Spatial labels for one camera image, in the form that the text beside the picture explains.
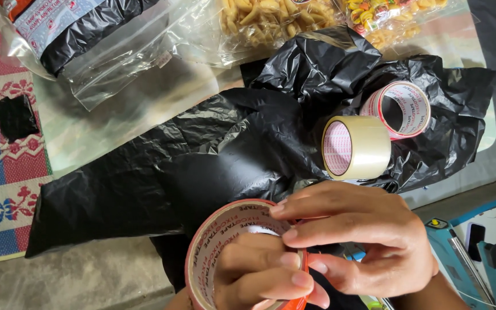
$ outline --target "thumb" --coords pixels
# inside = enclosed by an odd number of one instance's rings
[[[363,264],[329,254],[310,254],[309,266],[322,273],[338,291],[348,295],[392,297],[396,258],[384,258]]]

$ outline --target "clear tape roll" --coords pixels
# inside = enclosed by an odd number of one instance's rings
[[[321,153],[334,180],[374,179],[390,162],[389,131],[375,116],[334,116],[323,130]]]
[[[393,99],[400,108],[402,122],[392,128],[384,111],[384,98]],[[430,101],[418,86],[410,82],[393,82],[375,91],[361,107],[360,115],[373,115],[384,123],[390,139],[398,140],[420,135],[430,123]]]
[[[185,282],[196,310],[215,310],[213,277],[223,248],[243,233],[267,233],[281,236],[292,228],[287,221],[277,221],[269,215],[272,201],[245,199],[232,202],[212,214],[192,238],[185,261]],[[301,270],[309,271],[307,251],[298,250]],[[307,297],[277,301],[265,310],[303,310]]]

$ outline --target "packing tape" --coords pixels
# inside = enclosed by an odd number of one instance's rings
[[[267,233],[281,236],[292,225],[277,221],[269,215],[272,201],[245,199],[232,202],[212,214],[197,230],[187,252],[185,282],[196,310],[215,310],[213,277],[223,248],[243,233]],[[309,271],[307,251],[298,250],[301,270]],[[307,297],[277,301],[265,310],[303,310]]]
[[[384,97],[393,99],[403,114],[403,121],[399,130],[388,124],[383,111]],[[430,123],[430,101],[418,86],[409,82],[393,82],[386,87],[375,91],[361,107],[360,115],[373,115],[386,125],[390,139],[398,140],[420,135]]]
[[[334,180],[374,179],[390,162],[389,132],[375,116],[334,116],[323,130],[321,153]]]

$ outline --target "smartphone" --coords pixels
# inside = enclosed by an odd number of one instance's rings
[[[466,250],[473,261],[482,261],[479,255],[478,243],[485,241],[486,227],[484,225],[470,223],[466,234]]]

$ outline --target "hand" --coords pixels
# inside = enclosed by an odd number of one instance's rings
[[[305,271],[300,257],[279,237],[245,233],[219,254],[214,275],[217,310],[262,310],[277,299],[298,299],[328,308],[326,291]]]
[[[376,187],[325,181],[290,195],[270,209],[277,220],[306,218],[286,232],[292,248],[360,242],[360,263],[311,254],[309,266],[350,295],[394,297],[422,290],[439,271],[424,224],[398,195]]]

